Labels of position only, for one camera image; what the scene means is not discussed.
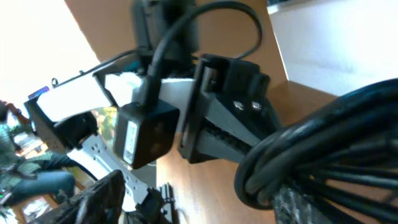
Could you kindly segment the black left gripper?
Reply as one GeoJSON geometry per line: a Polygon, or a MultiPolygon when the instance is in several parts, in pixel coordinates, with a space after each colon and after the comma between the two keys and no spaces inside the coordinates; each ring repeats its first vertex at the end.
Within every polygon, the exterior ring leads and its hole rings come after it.
{"type": "Polygon", "coordinates": [[[257,64],[202,55],[183,121],[180,155],[191,164],[239,163],[282,124],[266,96],[270,77],[257,64]]]}

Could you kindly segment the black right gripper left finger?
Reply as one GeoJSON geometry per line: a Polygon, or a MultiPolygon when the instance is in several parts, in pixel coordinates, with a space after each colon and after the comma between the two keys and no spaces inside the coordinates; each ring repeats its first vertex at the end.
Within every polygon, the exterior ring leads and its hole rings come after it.
{"type": "Polygon", "coordinates": [[[57,208],[31,221],[33,224],[96,224],[118,222],[125,195],[123,173],[114,170],[57,208]]]}

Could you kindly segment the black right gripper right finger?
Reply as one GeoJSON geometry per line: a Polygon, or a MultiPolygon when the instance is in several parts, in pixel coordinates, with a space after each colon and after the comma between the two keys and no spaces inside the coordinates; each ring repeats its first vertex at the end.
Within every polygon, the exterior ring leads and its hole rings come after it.
{"type": "Polygon", "coordinates": [[[283,185],[272,198],[277,224],[331,224],[304,196],[283,185]]]}

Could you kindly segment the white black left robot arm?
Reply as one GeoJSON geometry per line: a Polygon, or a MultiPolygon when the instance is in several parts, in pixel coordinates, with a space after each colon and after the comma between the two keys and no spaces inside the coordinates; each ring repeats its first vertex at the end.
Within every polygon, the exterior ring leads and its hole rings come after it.
{"type": "Polygon", "coordinates": [[[36,223],[177,223],[169,184],[149,187],[133,174],[166,155],[182,133],[189,161],[239,162],[280,121],[266,98],[270,81],[246,54],[197,50],[195,19],[230,9],[257,13],[239,1],[138,1],[132,15],[139,46],[81,72],[25,106],[40,137],[96,177],[91,187],[35,219],[36,223]]]}

